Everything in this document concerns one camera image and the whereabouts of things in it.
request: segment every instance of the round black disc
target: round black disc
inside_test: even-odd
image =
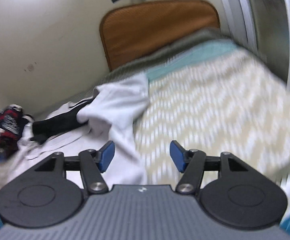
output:
[[[20,176],[0,190],[0,216],[17,227],[55,225],[72,216],[81,203],[76,184],[46,173]]]
[[[201,191],[200,203],[208,215],[227,226],[258,229],[280,222],[287,197],[269,179],[240,173],[207,184]]]

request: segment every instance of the headboard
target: headboard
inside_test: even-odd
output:
[[[210,3],[162,0],[112,10],[99,31],[108,67],[114,70],[205,27],[220,27]]]

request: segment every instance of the black cloth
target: black cloth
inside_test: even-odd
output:
[[[87,122],[77,122],[76,115],[79,110],[84,106],[89,105],[93,100],[94,99],[92,98],[80,101],[75,106],[70,107],[73,109],[67,113],[59,114],[43,121],[34,122],[32,124],[32,133],[34,136],[31,138],[31,141],[43,144],[49,137],[86,125]]]

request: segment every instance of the bed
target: bed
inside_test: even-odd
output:
[[[92,96],[95,85],[145,72],[150,105],[135,120],[134,135],[149,184],[174,187],[178,182],[180,174],[169,156],[169,144],[177,140],[207,155],[232,152],[287,185],[290,93],[257,52],[220,33],[212,5],[179,0],[116,9],[104,17],[100,34],[111,72],[36,119],[63,103]],[[4,172],[6,165],[0,165],[0,177]],[[206,174],[202,187],[216,178],[215,172]]]

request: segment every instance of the white sheet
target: white sheet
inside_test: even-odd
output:
[[[132,124],[149,104],[148,79],[144,73],[137,74],[120,82],[98,86],[96,94],[93,102],[77,114],[77,120],[81,123],[88,121],[88,126],[51,138],[42,146],[37,146],[29,141],[33,134],[31,125],[27,125],[18,142],[20,150],[7,163],[1,164],[7,174],[0,175],[1,178],[5,177],[0,187],[53,152],[74,156],[86,149],[99,149],[108,140],[115,143],[115,156],[103,174],[109,188],[113,184],[146,184],[147,175],[135,149]],[[61,106],[49,117],[67,112],[69,105]],[[79,172],[68,172],[67,179],[83,187]]]

